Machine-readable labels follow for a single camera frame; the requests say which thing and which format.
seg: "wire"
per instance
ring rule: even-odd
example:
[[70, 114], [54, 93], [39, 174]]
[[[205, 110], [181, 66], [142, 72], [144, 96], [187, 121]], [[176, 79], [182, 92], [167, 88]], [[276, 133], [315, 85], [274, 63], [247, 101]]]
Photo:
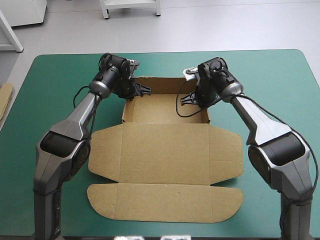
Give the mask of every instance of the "wire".
[[74, 108], [76, 108], [76, 98], [78, 97], [78, 95], [81, 93], [81, 91], [83, 90], [83, 89], [90, 89], [91, 90], [91, 88], [89, 87], [89, 86], [83, 86], [83, 87], [81, 87], [80, 89], [79, 89], [79, 91], [74, 95], [74, 97], [73, 97], [73, 107]]
[[97, 108], [98, 108], [98, 103], [97, 103], [97, 97], [101, 98], [101, 95], [98, 92], [95, 92], [90, 86], [83, 86], [79, 89], [79, 91], [74, 95], [73, 97], [73, 107], [76, 108], [76, 98], [77, 96], [81, 93], [83, 89], [90, 89], [89, 93], [94, 94], [94, 100], [93, 100], [93, 113], [92, 113], [92, 122], [91, 122], [91, 127], [89, 131], [89, 135], [85, 141], [84, 148], [81, 150], [80, 155], [85, 151], [85, 149], [88, 147], [89, 141], [91, 140], [91, 136], [94, 130], [94, 125], [95, 125], [95, 120], [96, 120], [96, 113], [97, 113]]
[[[287, 124], [286, 122], [284, 122], [283, 120], [281, 120], [281, 119], [280, 119], [279, 117], [277, 117], [275, 114], [271, 113], [270, 111], [268, 111], [267, 109], [265, 109], [264, 107], [262, 107], [262, 106], [261, 106], [260, 104], [258, 104], [255, 100], [253, 100], [251, 97], [246, 96], [246, 95], [243, 95], [243, 93], [230, 94], [230, 95], [227, 95], [227, 96], [223, 96], [223, 97], [221, 97], [221, 98], [213, 101], [212, 103], [208, 104], [208, 105], [205, 106], [204, 108], [202, 108], [202, 109], [200, 109], [200, 110], [198, 110], [198, 111], [196, 111], [196, 112], [194, 112], [194, 113], [192, 113], [192, 114], [190, 114], [190, 115], [181, 115], [181, 114], [179, 113], [179, 111], [178, 111], [178, 98], [179, 98], [179, 95], [181, 94], [183, 88], [185, 87], [185, 85], [186, 85], [186, 82], [185, 82], [184, 85], [181, 87], [181, 89], [180, 89], [180, 91], [178, 92], [178, 94], [177, 94], [177, 96], [176, 96], [176, 99], [175, 99], [175, 110], [176, 110], [176, 113], [177, 113], [180, 117], [182, 117], [182, 118], [188, 118], [188, 117], [194, 116], [194, 115], [200, 113], [201, 111], [206, 110], [206, 109], [208, 109], [209, 107], [217, 104], [218, 102], [220, 102], [220, 101], [223, 100], [223, 99], [226, 99], [226, 98], [231, 97], [231, 100], [230, 100], [230, 103], [231, 103], [232, 100], [233, 100], [233, 98], [239, 97], [239, 98], [244, 98], [244, 99], [250, 100], [250, 101], [251, 101], [252, 103], [254, 103], [259, 109], [261, 109], [262, 111], [264, 111], [264, 112], [267, 113], [268, 115], [272, 116], [273, 118], [275, 118], [276, 120], [278, 120], [280, 123], [289, 126], [289, 127], [292, 129], [292, 131], [294, 131], [295, 133], [297, 133], [297, 134], [300, 136], [300, 138], [304, 141], [304, 143], [307, 145], [307, 147], [309, 148], [310, 153], [311, 153], [311, 155], [312, 155], [312, 158], [313, 158], [313, 161], [314, 161], [314, 166], [315, 166], [315, 178], [314, 178], [314, 183], [313, 183], [312, 190], [311, 190], [308, 198], [305, 199], [305, 200], [292, 200], [292, 199], [287, 198], [284, 194], [282, 194], [282, 195], [285, 197], [285, 199], [286, 199], [290, 204], [293, 204], [293, 205], [295, 205], [295, 206], [304, 206], [304, 205], [309, 204], [309, 203], [312, 201], [313, 194], [314, 194], [314, 192], [315, 192], [315, 190], [316, 190], [316, 187], [317, 187], [317, 184], [318, 184], [318, 178], [319, 178], [319, 166], [318, 166], [318, 161], [317, 161], [316, 155], [315, 155], [315, 153], [314, 153], [311, 145], [307, 142], [307, 140], [306, 140], [297, 130], [295, 130], [295, 129], [294, 129], [293, 127], [291, 127], [289, 124]], [[281, 230], [281, 236], [282, 236], [282, 237], [283, 237], [283, 236], [286, 236], [286, 233], [285, 233], [285, 231], [284, 231], [284, 226], [283, 226], [283, 224], [284, 224], [284, 219], [283, 219], [283, 218], [284, 218], [284, 214], [285, 214], [286, 212], [288, 212], [289, 208], [290, 208], [290, 205], [288, 205], [285, 209], [282, 209], [281, 214], [280, 214], [279, 225], [280, 225], [280, 230]]]

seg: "green tabletop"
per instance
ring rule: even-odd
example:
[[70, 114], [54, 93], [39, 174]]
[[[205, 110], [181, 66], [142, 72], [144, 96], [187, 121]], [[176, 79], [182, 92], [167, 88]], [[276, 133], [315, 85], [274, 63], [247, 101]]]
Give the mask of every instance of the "green tabletop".
[[[302, 52], [298, 50], [126, 53], [140, 61], [136, 76], [180, 77], [185, 68], [223, 57], [243, 84], [244, 92], [301, 132], [320, 156], [320, 91]], [[73, 96], [98, 70], [101, 54], [38, 56], [0, 132], [0, 235], [34, 232], [33, 177], [36, 143], [73, 110]], [[99, 106], [94, 130], [121, 123], [125, 101], [112, 95]], [[229, 220], [214, 224], [112, 220], [90, 206], [87, 188], [105, 183], [85, 164], [63, 185], [62, 234], [65, 236], [279, 237], [280, 195], [252, 167], [245, 142], [248, 129], [230, 104], [209, 109], [211, 124], [243, 139], [243, 175], [217, 186], [242, 189], [244, 201]], [[314, 164], [310, 162], [312, 177]], [[314, 194], [311, 234], [320, 237], [320, 190]]]

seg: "gray floor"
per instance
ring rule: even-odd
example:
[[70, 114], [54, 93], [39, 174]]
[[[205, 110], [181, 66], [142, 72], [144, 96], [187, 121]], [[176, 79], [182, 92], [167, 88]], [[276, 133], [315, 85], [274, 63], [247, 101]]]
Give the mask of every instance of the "gray floor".
[[15, 51], [0, 51], [0, 86], [7, 82], [18, 56]]
[[[320, 83], [320, 0], [162, 0], [162, 16], [112, 10], [108, 20], [99, 0], [48, 0], [43, 25], [14, 32], [24, 51], [7, 79], [13, 100], [41, 54], [299, 49]], [[0, 52], [3, 82], [14, 55]]]

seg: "box lid flap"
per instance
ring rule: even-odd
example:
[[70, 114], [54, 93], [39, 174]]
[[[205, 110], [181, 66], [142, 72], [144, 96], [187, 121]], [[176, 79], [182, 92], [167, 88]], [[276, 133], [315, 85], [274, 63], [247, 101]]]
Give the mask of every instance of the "box lid flap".
[[92, 134], [88, 168], [92, 173], [119, 182], [123, 124]]
[[243, 202], [240, 189], [203, 185], [93, 184], [87, 195], [94, 210], [110, 219], [218, 223]]
[[210, 185], [242, 167], [240, 136], [208, 124], [123, 123], [91, 140], [89, 170], [120, 183]]

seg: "unfolded cardboard box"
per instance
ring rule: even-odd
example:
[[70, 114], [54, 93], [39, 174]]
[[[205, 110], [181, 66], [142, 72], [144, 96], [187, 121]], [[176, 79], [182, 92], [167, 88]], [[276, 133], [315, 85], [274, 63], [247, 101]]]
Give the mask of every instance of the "unfolded cardboard box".
[[[93, 184], [92, 207], [116, 220], [217, 223], [240, 208], [243, 193], [210, 186], [243, 172], [241, 137], [209, 125], [206, 110], [176, 113], [184, 78], [139, 77], [152, 95], [127, 100], [122, 124], [92, 135], [89, 170], [118, 183]], [[195, 89], [195, 81], [182, 94]], [[199, 110], [179, 107], [183, 115]]]

